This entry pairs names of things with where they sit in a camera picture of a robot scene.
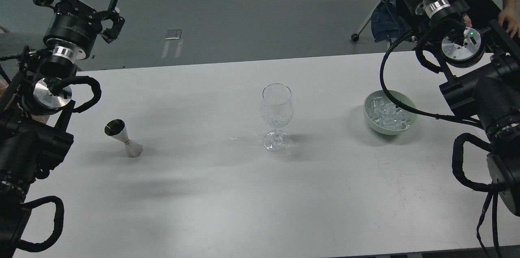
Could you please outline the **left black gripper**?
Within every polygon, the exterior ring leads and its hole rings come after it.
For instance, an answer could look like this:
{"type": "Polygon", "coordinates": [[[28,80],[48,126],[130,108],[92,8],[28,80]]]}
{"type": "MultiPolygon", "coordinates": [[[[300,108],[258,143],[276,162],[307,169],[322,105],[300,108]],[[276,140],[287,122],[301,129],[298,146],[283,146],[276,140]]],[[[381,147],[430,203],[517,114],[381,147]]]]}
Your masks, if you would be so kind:
{"type": "Polygon", "coordinates": [[[54,16],[44,35],[45,46],[53,48],[57,43],[65,41],[79,48],[77,59],[90,57],[96,37],[100,34],[106,43],[115,41],[125,24],[119,15],[118,0],[111,0],[107,10],[97,12],[82,1],[65,0],[33,0],[33,4],[54,10],[54,16]],[[96,13],[96,21],[89,16],[96,13]],[[112,26],[103,28],[102,22],[111,21],[112,26]]]}

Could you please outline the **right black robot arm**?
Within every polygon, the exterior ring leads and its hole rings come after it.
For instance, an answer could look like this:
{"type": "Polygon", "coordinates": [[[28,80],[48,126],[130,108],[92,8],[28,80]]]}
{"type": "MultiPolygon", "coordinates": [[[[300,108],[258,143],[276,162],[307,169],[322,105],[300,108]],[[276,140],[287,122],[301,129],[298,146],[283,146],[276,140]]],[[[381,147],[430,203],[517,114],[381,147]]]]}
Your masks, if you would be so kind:
{"type": "Polygon", "coordinates": [[[385,52],[379,70],[383,93],[404,110],[483,130],[487,141],[463,133],[453,143],[454,177],[487,193],[477,228],[492,210],[492,237],[498,258],[497,206],[501,198],[519,215],[519,19],[517,0],[402,0],[407,13],[429,19],[401,34],[385,52]],[[392,51],[418,36],[417,60],[434,73],[453,115],[427,113],[398,100],[386,87],[384,68],[392,51]]]}

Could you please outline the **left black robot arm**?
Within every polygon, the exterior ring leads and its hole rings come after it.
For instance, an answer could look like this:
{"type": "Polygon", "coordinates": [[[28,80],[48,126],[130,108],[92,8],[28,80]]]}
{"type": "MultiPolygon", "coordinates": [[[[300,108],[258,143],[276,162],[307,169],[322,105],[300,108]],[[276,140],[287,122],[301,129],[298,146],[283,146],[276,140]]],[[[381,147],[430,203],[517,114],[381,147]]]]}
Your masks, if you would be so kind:
{"type": "Polygon", "coordinates": [[[76,61],[89,58],[98,36],[115,41],[125,24],[111,0],[107,10],[97,11],[80,0],[33,0],[49,7],[53,19],[44,35],[44,48],[25,46],[20,54],[3,56],[17,60],[18,72],[2,78],[7,88],[1,97],[1,256],[16,250],[43,252],[63,232],[64,205],[56,196],[26,201],[36,180],[44,180],[63,162],[73,144],[67,126],[73,113],[93,107],[102,96],[97,80],[78,76],[76,61]],[[41,243],[22,239],[33,209],[55,206],[53,230],[41,243]]]}

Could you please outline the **person hand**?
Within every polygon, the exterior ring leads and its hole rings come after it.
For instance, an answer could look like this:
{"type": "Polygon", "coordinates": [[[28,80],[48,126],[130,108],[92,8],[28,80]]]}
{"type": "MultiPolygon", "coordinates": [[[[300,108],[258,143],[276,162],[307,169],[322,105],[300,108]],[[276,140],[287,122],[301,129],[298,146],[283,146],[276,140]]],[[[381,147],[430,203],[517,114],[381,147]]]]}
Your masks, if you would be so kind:
{"type": "Polygon", "coordinates": [[[498,15],[498,22],[511,38],[519,38],[519,18],[516,8],[505,7],[498,15]]]}

